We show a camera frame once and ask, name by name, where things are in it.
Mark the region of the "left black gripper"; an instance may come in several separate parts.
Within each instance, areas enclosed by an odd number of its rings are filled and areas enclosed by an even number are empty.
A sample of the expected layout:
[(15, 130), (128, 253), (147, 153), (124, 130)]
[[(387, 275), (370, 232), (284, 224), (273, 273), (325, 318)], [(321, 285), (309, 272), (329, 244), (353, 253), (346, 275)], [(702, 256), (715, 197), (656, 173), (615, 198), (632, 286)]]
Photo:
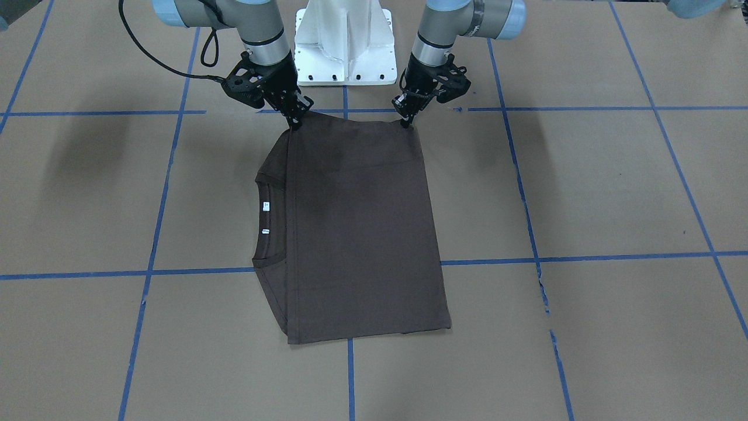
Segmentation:
[(456, 66), (452, 53), (445, 58), (445, 63), (434, 67), (423, 64), (414, 55), (409, 56), (399, 80), (401, 94), (393, 98), (393, 107), (401, 117), (401, 127), (410, 127), (416, 115), (433, 99), (438, 103), (449, 103), (469, 91), (471, 81), (466, 77), (467, 68)]

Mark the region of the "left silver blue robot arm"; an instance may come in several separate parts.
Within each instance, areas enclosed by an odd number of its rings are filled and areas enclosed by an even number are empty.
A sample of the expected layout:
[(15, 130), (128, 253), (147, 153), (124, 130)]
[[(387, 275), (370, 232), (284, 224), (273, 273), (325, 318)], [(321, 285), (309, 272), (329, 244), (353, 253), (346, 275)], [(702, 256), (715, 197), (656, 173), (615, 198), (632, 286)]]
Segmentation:
[(471, 81), (457, 66), (452, 48), (458, 37), (512, 40), (527, 21), (524, 1), (427, 1), (408, 64), (392, 100), (400, 124), (408, 128), (433, 99), (449, 103), (465, 95)]

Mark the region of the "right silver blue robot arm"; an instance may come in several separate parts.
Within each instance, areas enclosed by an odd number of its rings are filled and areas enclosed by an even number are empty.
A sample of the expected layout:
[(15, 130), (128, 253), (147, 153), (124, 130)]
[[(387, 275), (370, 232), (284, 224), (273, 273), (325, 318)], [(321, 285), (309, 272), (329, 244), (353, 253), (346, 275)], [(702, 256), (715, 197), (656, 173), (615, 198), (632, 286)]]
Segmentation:
[(168, 26), (234, 29), (245, 46), (241, 59), (226, 77), (214, 77), (231, 99), (280, 112), (297, 130), (313, 106), (297, 85), (297, 67), (275, 1), (152, 1)]

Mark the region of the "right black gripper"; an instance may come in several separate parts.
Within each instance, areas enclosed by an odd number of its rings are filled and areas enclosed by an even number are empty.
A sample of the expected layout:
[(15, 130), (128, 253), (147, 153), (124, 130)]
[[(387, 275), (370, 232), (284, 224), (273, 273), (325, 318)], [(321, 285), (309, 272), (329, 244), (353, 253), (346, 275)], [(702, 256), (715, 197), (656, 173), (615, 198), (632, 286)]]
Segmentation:
[(302, 125), (302, 117), (313, 106), (313, 100), (302, 95), (297, 85), (297, 69), (291, 51), (271, 65), (261, 65), (248, 51), (221, 82), (227, 96), (254, 109), (269, 105), (280, 112), (291, 130)]

